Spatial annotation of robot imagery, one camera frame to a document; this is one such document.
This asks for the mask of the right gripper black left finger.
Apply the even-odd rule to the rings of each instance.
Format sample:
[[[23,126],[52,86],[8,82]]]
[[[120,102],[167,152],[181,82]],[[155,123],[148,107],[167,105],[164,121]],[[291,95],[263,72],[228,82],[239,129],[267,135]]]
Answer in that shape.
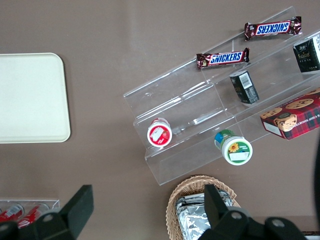
[[[58,211],[42,215],[24,228],[14,221],[0,224],[2,240],[76,240],[94,211],[93,186],[83,185]]]

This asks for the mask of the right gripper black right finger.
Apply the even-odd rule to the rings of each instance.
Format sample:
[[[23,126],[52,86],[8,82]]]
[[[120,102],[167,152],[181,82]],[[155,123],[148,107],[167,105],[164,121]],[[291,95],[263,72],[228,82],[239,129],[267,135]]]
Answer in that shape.
[[[204,187],[204,210],[210,228],[200,240],[305,240],[297,226],[282,217],[258,223],[239,208],[228,208],[214,185]]]

